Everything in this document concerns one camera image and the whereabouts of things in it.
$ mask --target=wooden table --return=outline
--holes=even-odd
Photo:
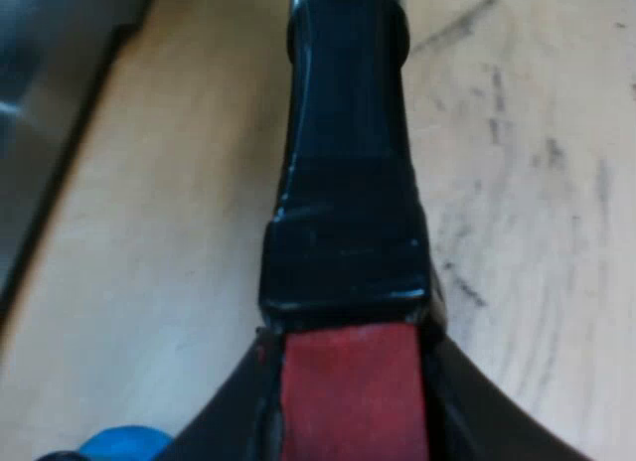
[[[0,458],[176,433],[259,324],[288,0],[156,0],[112,66],[5,337]],[[631,459],[636,0],[407,0],[450,334],[549,429]]]

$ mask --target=red strip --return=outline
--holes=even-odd
[[[287,337],[282,461],[428,461],[416,328]]]

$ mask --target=blue object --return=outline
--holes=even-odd
[[[101,431],[78,451],[52,453],[40,461],[152,461],[171,442],[157,429],[121,426]]]

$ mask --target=dark stain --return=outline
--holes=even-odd
[[[441,101],[441,98],[436,97],[433,101],[435,103],[435,108],[437,108],[438,111],[446,111],[446,105],[444,105],[444,102]]]
[[[482,90],[481,88],[477,88],[476,86],[473,86],[470,89],[470,92],[476,96],[477,98],[483,98],[484,97],[484,90]]]
[[[549,298],[550,298],[550,288],[546,284],[544,286],[544,303],[547,303]],[[561,324],[563,321],[563,315],[562,315],[562,309],[560,305],[558,305],[558,303],[556,304],[553,303],[550,305],[552,305],[555,310],[554,316],[553,316],[554,322],[553,322],[552,329],[550,330],[550,340],[548,343],[548,357],[546,358],[546,361],[544,365],[542,366],[541,376],[539,377],[539,381],[537,382],[537,390],[535,391],[534,400],[532,402],[532,412],[536,412],[539,409],[541,402],[544,399],[546,389],[548,388],[548,385],[550,384],[550,381],[552,380],[553,371],[555,370],[555,365],[557,364],[558,342],[560,339],[560,331],[562,329]]]
[[[495,90],[495,110],[499,113],[503,113],[506,111],[506,100],[504,98],[501,70],[497,66],[493,69],[493,88]]]
[[[504,95],[495,95],[495,108],[500,113],[506,111],[506,100],[504,99]]]
[[[490,126],[490,141],[493,145],[499,145],[499,122],[495,118],[488,119],[488,125]]]
[[[607,228],[609,221],[609,197],[611,192],[610,171],[607,160],[601,158],[596,165],[596,198],[600,206],[603,223]]]
[[[470,235],[472,232],[473,232],[472,227],[468,225],[464,225],[457,231],[457,234],[455,235],[455,237],[457,239],[463,239],[464,237]]]
[[[484,300],[484,298],[479,295],[479,292],[473,289],[468,282],[466,282],[458,275],[455,275],[455,285],[459,287],[464,295],[471,301],[473,301],[478,308],[483,309],[484,307],[488,307],[488,302],[486,302],[486,300]]]
[[[472,35],[473,26],[490,10],[499,0],[481,0],[476,5],[468,9],[457,19],[452,21],[443,29],[432,34],[423,42],[412,47],[411,55],[414,56],[429,48],[434,51],[450,47],[462,39]]]
[[[565,153],[558,146],[557,140],[555,138],[546,139],[546,146],[548,148],[548,166],[563,169],[565,167]]]

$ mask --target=light wood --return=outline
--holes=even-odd
[[[120,53],[5,336],[0,459],[125,423],[176,433],[247,347],[287,2],[155,0]],[[631,459],[636,0],[407,6],[412,155],[450,334],[557,435]]]

